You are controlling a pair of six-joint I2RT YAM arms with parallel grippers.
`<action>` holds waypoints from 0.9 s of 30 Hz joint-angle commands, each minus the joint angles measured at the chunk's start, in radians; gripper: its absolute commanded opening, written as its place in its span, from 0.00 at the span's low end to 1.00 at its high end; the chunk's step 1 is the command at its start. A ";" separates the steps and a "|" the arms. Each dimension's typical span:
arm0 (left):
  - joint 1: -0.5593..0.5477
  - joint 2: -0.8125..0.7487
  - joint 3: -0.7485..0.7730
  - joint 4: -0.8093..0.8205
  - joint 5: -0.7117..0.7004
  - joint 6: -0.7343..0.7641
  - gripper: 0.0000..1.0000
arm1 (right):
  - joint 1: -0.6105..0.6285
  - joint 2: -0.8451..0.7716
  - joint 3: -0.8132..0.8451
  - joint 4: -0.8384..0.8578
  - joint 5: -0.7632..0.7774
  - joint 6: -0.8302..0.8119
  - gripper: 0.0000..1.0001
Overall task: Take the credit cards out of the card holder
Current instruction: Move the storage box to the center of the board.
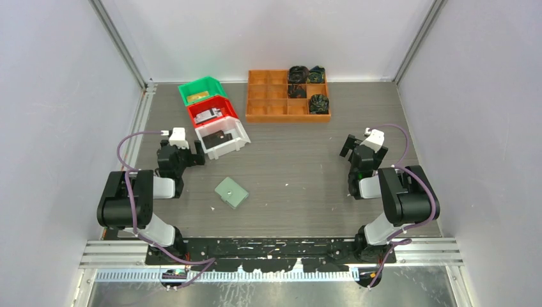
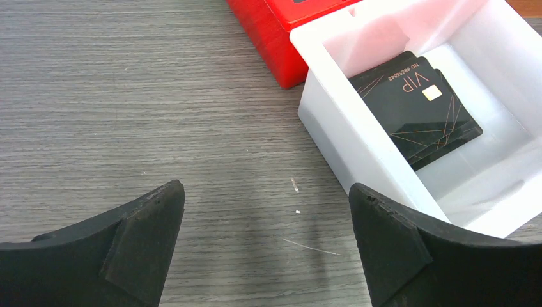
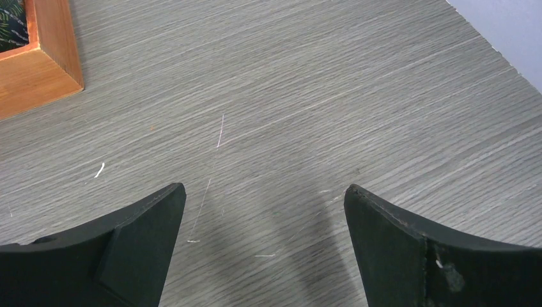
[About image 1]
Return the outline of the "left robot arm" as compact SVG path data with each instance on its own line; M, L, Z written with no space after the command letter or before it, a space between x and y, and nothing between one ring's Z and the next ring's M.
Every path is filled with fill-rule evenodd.
M99 225L130 234L136 231L150 241L151 250L159 252L162 248L161 255L169 263L182 262L187 254L182 234L153 213L153 202L179 198L186 168L205 164L201 142L195 141L194 147L193 153L190 148L179 148L162 140L155 170L111 172L97 207Z

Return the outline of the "green plastic bin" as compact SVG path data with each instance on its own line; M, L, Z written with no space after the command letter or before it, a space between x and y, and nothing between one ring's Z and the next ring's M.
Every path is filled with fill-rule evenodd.
M209 96L205 99L197 101L196 103L204 101L208 98L211 98L217 95L226 97L226 98L228 97L224 88L222 87L222 84L217 79L210 76L206 76L206 77L197 79L195 81L191 81L189 83L179 85L178 91L186 107L192 105L192 104L188 105L187 96L195 94L195 93L199 93L202 91L208 91Z

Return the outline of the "white plastic bin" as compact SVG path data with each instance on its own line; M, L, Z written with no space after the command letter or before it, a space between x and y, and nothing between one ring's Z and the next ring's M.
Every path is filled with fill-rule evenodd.
M195 129L209 159L216 160L230 152L239 151L251 140L242 122L235 117L225 116Z

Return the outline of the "red plastic bin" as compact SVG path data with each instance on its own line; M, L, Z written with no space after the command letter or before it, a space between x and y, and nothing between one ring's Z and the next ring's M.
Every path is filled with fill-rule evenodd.
M199 128L227 116L238 118L228 98L216 95L187 106L194 128Z

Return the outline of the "green card holder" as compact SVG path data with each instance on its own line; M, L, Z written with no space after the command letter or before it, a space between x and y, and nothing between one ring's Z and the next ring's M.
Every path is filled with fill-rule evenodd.
M230 177L226 177L215 188L215 193L233 209L238 208L249 196L249 193Z

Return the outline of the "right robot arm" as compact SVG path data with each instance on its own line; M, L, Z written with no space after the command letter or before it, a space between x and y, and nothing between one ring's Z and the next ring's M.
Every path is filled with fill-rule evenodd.
M347 184L356 200L379 198L383 212L360 227L355 235L353 254L361 262L381 260L389 250L390 240L419 224L436 220L440 205L420 165L381 167L388 149L383 134L358 139L350 134L340 151L350 163Z

